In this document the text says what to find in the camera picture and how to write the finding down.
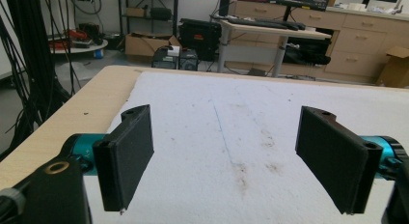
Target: wire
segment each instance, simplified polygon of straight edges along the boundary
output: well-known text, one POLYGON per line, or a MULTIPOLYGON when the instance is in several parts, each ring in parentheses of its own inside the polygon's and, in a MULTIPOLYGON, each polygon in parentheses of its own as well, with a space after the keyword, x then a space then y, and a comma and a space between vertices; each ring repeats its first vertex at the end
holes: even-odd
POLYGON ((292 11, 294 11, 294 10, 296 10, 296 9, 297 9, 297 8, 292 9, 292 10, 291 10, 291 13, 289 13, 289 16, 292 18, 292 20, 293 20, 294 22, 297 22, 297 21, 295 20, 294 16, 292 16, 292 11))
MULTIPOLYGON (((292 11, 294 11, 294 10, 296 10, 297 8, 292 8, 290 11, 289 11, 289 16, 291 16, 291 18, 295 21, 295 19, 294 19, 294 17, 292 17, 292 11)), ((281 18, 284 18, 284 16, 283 15, 281 15, 281 16, 277 16, 277 17, 275 17, 275 18, 273 18, 273 19, 281 19, 281 18)))
POLYGON ((225 66, 225 68, 226 68, 227 70, 230 70, 230 71, 236 73, 236 74, 244 75, 244 74, 241 74, 241 73, 239 73, 238 71, 232 70, 232 69, 230 69, 230 68, 228 68, 228 67, 226 67, 226 66, 225 66))
MULTIPOLYGON (((70 78, 70 87, 71 87, 70 95, 73 96, 75 94, 74 79, 75 79, 75 81, 76 81, 76 83, 77 83, 77 85, 78 85, 78 87, 80 89, 81 89, 81 84, 79 82, 79 79, 78 79, 78 76, 77 76, 75 70, 73 69, 72 61, 70 60, 71 52, 70 52, 70 44, 69 44, 70 43, 69 35, 68 35, 68 32, 65 31, 64 36, 63 36, 61 31, 57 27, 57 23, 55 22, 55 19, 54 19, 53 13, 52 13, 51 0, 44 0, 44 1, 45 1, 46 6, 47 6, 47 9, 49 10, 49 13, 50 13, 52 50, 53 50, 54 55, 55 55, 55 50, 58 49, 58 48, 63 49, 65 51, 66 58, 67 58, 67 61, 68 61, 68 65, 69 65, 69 78, 70 78), (60 40, 67 39, 68 43, 66 43, 66 44, 63 44, 63 43, 62 44, 56 44, 56 43, 58 43, 60 41, 55 41, 55 39, 54 39, 54 37, 55 37, 54 30, 57 32, 58 38, 60 40)), ((61 19, 64 20, 64 17, 62 16, 61 3, 59 3, 59 10, 60 10, 61 19)), ((67 13, 67 20, 69 20, 68 0, 66 0, 66 13, 67 13)))
POLYGON ((96 12, 95 4, 94 4, 94 11, 95 11, 96 18, 98 18, 99 24, 101 25, 101 33, 105 33, 101 17, 99 17, 99 13, 96 12))
MULTIPOLYGON (((57 29, 50 0, 45 1, 50 11, 52 30, 54 26, 57 29)), ((3 16, 0 18, 0 38, 11 63, 12 78, 23 108, 14 124, 12 143, 0 154, 0 161, 33 133, 36 126, 41 126, 70 98, 70 94, 61 86, 55 73, 55 62, 48 46, 40 0, 7 0, 7 2, 10 16, 0 0, 5 17, 19 40, 19 48, 11 38, 3 16)))
POLYGON ((211 64, 208 66, 208 68, 207 68, 207 70, 206 70, 206 72, 210 72, 211 71, 211 66, 214 64, 214 61, 213 62, 211 62, 211 64))
POLYGON ((87 11, 81 9, 81 8, 75 3, 75 0, 71 0, 71 2, 72 2, 72 4, 74 5, 74 7, 75 7, 77 10, 79 10, 80 12, 82 12, 83 14, 99 14, 99 12, 101 12, 101 10, 102 10, 102 1, 101 1, 101 0, 98 0, 98 1, 99 1, 99 8, 98 8, 96 11, 94 11, 93 13, 91 13, 91 12, 87 12, 87 11))
POLYGON ((214 16, 217 12, 219 12, 220 10, 223 10, 223 9, 225 9, 225 8, 228 8, 232 3, 234 3, 234 1, 231 1, 228 5, 225 5, 225 6, 223 6, 223 7, 221 7, 221 8, 219 8, 219 9, 217 9, 217 7, 219 6, 219 4, 220 4, 220 0, 217 2, 217 4, 216 4, 216 7, 214 8, 214 11, 213 11, 213 13, 211 13, 211 16, 214 16))
POLYGON ((239 38, 243 37, 243 36, 246 35, 246 34, 247 34, 247 33, 242 33, 242 34, 238 35, 237 37, 231 38, 231 39, 229 40, 229 42, 230 42, 230 41, 233 41, 233 40, 236 40, 236 39, 239 39, 239 38))
POLYGON ((274 69, 274 65, 273 65, 273 66, 271 66, 270 70, 269 70, 268 72, 266 72, 266 73, 265 73, 265 76, 267 76, 267 75, 268 75, 268 73, 270 73, 270 72, 271 72, 273 69, 274 69))

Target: keyboard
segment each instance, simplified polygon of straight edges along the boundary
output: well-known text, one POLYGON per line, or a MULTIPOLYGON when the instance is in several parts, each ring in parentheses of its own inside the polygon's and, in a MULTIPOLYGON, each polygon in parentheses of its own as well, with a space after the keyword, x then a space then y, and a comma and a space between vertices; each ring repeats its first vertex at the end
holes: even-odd
POLYGON ((241 25, 257 26, 257 27, 264 27, 264 28, 287 29, 287 27, 285 27, 285 25, 282 25, 282 24, 260 22, 260 21, 241 19, 241 18, 229 18, 228 22, 232 24, 241 24, 241 25))
POLYGON ((283 21, 283 20, 272 19, 272 18, 255 18, 255 21, 282 24, 284 26, 287 26, 288 28, 289 26, 296 26, 299 30, 306 30, 306 25, 303 23, 299 23, 299 22, 283 21))

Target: white table surface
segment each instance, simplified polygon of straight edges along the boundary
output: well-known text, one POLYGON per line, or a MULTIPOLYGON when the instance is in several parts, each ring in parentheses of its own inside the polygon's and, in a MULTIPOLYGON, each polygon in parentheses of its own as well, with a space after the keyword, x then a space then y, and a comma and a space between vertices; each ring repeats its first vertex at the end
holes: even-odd
POLYGON ((0 163, 0 187, 73 133, 105 133, 116 114, 142 104, 151 106, 155 153, 123 215, 103 211, 97 177, 85 177, 95 223, 380 223, 393 182, 374 182, 365 214, 341 215, 295 153, 301 106, 409 146, 407 90, 112 66, 0 163))

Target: cabinet drawer handle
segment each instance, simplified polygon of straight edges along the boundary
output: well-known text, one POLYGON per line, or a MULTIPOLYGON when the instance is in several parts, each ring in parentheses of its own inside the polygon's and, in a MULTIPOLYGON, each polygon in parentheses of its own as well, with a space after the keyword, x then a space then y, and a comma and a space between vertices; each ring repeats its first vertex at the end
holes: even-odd
POLYGON ((368 37, 367 36, 362 36, 362 35, 357 35, 356 39, 360 39, 360 40, 366 40, 368 37))
POLYGON ((372 27, 372 26, 373 26, 373 23, 372 23, 372 22, 362 21, 362 25, 363 25, 363 26, 369 26, 369 27, 372 27))
POLYGON ((313 15, 313 14, 310 14, 310 18, 311 18, 311 19, 321 19, 322 16, 321 16, 321 15, 313 15))
POLYGON ((266 9, 255 8, 255 11, 256 11, 257 13, 267 13, 267 10, 266 10, 266 9))
POLYGON ((347 57, 347 58, 346 58, 346 61, 347 61, 347 62, 358 62, 358 58, 355 58, 355 57, 347 57))

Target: metal shelf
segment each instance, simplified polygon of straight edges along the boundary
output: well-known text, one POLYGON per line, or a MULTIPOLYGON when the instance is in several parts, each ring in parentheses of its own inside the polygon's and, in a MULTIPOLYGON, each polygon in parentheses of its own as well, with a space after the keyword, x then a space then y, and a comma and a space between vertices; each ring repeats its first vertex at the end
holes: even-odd
MULTIPOLYGON (((125 7, 128 8, 129 7, 129 2, 128 0, 124 0, 125 2, 125 7)), ((121 35, 124 36, 125 33, 123 32, 123 18, 125 18, 126 20, 126 34, 130 33, 130 28, 129 28, 129 19, 130 18, 139 18, 139 19, 145 19, 145 20, 151 20, 151 30, 153 30, 153 22, 154 21, 171 21, 173 22, 173 26, 172 26, 172 33, 174 36, 177 35, 177 6, 178 6, 178 0, 174 0, 174 10, 173 10, 173 18, 172 20, 161 20, 161 19, 152 19, 152 18, 144 18, 144 17, 137 17, 137 16, 128 16, 126 14, 123 14, 123 0, 118 0, 118 7, 119 7, 119 14, 120 14, 120 26, 121 26, 121 35)))

